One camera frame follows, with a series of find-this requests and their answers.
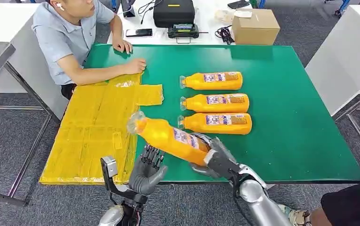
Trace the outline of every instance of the bottle cap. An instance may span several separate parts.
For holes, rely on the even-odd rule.
[[[184,129],[184,116],[179,115],[177,118],[177,127],[179,129]]]
[[[187,102],[186,102],[186,98],[185,97],[180,97],[180,109],[182,111],[187,109]]]
[[[186,77],[180,76],[180,89],[184,89],[186,86]]]
[[[132,114],[127,122],[127,131],[131,134],[138,134],[143,131],[147,123],[147,118],[142,111]]]

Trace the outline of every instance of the man's hand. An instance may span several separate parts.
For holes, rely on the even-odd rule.
[[[137,74],[145,70],[147,63],[145,59],[136,58],[123,65],[123,72],[125,74]]]
[[[133,46],[128,42],[119,37],[112,37],[112,46],[119,52],[126,50],[127,54],[133,51]]]

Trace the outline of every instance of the smartphone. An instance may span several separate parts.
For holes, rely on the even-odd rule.
[[[126,37],[145,37],[152,36],[152,29],[126,30]]]
[[[241,8],[244,6],[249,6],[249,2],[245,1],[245,0],[241,0],[241,1],[236,1],[236,2],[232,2],[227,4],[228,7],[232,8],[232,9],[237,9],[237,8]]]

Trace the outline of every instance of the bottle label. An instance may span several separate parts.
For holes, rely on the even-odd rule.
[[[236,72],[229,73],[207,73],[204,74],[205,82],[214,82],[214,81],[233,81],[237,80],[238,76]]]
[[[228,104],[228,103],[244,103],[244,96],[237,94],[228,95],[208,95],[206,96],[206,102],[209,105],[215,104]]]
[[[195,136],[188,134],[177,128],[173,128],[173,134],[174,134],[174,139],[176,139],[177,141],[190,145],[196,149],[199,148],[198,138],[196,138]]]
[[[243,95],[237,95],[237,94],[229,94],[229,102],[230,103],[244,103],[245,100],[244,100],[244,96]]]
[[[209,105],[225,104],[228,102],[224,95],[208,95],[206,96],[206,102]]]
[[[242,125],[247,124],[246,118],[242,114],[226,115],[212,114],[206,116],[207,125]]]

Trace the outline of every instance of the black bag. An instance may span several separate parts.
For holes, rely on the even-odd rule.
[[[155,0],[154,22],[157,27],[193,24],[194,17],[192,0]]]

